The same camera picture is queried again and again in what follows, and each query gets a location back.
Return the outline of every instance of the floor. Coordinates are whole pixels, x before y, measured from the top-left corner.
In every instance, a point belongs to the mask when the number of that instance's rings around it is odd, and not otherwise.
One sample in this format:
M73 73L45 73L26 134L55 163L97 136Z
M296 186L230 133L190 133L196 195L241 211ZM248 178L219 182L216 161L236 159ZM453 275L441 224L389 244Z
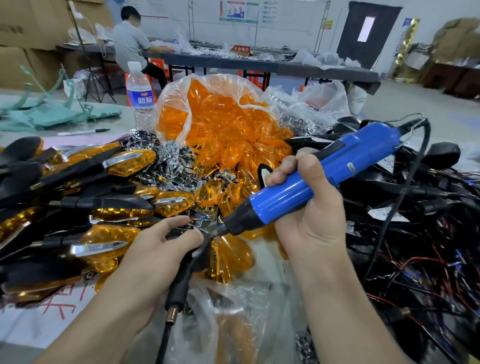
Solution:
M20 95L19 91L0 90L0 105L4 102L11 102ZM55 98L65 99L63 90L59 90L54 95ZM119 105L126 105L125 95L115 95ZM111 102L108 96L105 102ZM432 123L432 141L452 141L459 143L462 148L472 148L479 140L480 136L480 103L476 101L462 100L447 95L443 95L438 90L423 89L417 85L398 84L392 81L384 81L380 90L375 96L368 96L361 115L374 120L392 120L405 115L423 112ZM104 120L101 122L89 123L88 126L76 125L75 128L110 128L109 133L122 133L134 127L132 109L122 108L122 116L116 120ZM58 131L65 130L65 127L54 131L42 132L42 136L54 136ZM12 140L27 135L27 133L0 132L0 146L9 144ZM418 132L413 138L413 142L419 143L422 132ZM276 252L274 247L267 247L266 244L257 244L252 247L257 257L257 262L262 261L262 265L255 267L252 274L264 281L274 282L277 285L285 285L291 278L286 277L285 266L278 264L278 259L273 256ZM284 287L278 289L279 292L286 293ZM304 328L304 317L293 317L286 310L285 317L288 322L276 327L277 332L289 333L285 340L292 340L291 332ZM291 357L292 352L284 352L280 341L270 344L270 352L265 353L265 360L262 363L285 363L285 358ZM3 363L30 363L32 358L37 355L39 349L27 348L17 345L2 345L0 343L0 352Z

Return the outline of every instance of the table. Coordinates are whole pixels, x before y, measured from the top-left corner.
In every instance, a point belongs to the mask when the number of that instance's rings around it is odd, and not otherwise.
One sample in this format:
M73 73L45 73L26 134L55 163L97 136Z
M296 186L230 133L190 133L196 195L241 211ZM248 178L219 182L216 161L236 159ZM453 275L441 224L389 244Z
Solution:
M62 44L58 46L61 49L82 50L82 46L76 44ZM108 77L103 63L102 51L107 54L115 54L113 46L100 48L97 44L85 45L85 51L95 53L100 58L105 76ZM322 80L340 80L352 83L363 88L370 95L374 95L380 87L380 76L378 73L366 70L360 67L330 68L322 70L315 66L304 65L296 62L272 62L258 61L250 59L228 59L211 55L192 55L189 53L154 53L144 51L142 53L147 58L162 59L166 64L180 66L181 69L193 70L195 67L203 67L206 74L206 68L224 68L232 70L244 70L243 77L255 76L264 79L264 89L268 87L270 75L276 73L279 76L295 76L306 78L307 84L310 78L319 78ZM263 72L264 74L252 74L247 72Z

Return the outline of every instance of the electric screwdriver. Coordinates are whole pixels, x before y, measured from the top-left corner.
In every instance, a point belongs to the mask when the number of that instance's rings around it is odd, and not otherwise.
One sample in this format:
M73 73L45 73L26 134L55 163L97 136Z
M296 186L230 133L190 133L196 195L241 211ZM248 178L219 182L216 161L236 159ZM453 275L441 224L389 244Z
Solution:
M333 186L394 154L402 145L400 137L412 132L425 119L415 119L397 128L372 122L355 133L338 140L314 155ZM216 235L239 235L268 225L287 213L302 207L313 197L313 191L298 171L287 176L283 184L265 187L245 199L230 215Z

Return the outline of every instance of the left hand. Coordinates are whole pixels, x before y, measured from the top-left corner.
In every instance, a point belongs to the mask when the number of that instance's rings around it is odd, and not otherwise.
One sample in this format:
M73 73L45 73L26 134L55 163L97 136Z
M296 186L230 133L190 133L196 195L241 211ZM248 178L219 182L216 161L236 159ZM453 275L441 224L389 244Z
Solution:
M198 230L166 240L170 230L189 222L188 216L166 218L140 232L96 300L119 308L123 314L134 315L138 330L145 327L158 299L174 280L185 254L204 240Z

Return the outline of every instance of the water bottle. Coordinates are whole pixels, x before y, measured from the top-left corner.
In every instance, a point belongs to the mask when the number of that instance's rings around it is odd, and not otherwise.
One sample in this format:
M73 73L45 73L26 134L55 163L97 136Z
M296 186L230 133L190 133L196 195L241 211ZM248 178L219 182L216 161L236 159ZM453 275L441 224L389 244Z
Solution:
M127 95L135 115L135 128L153 132L155 130L155 103L152 86L142 73L140 62L128 62L128 69L130 75L127 79Z

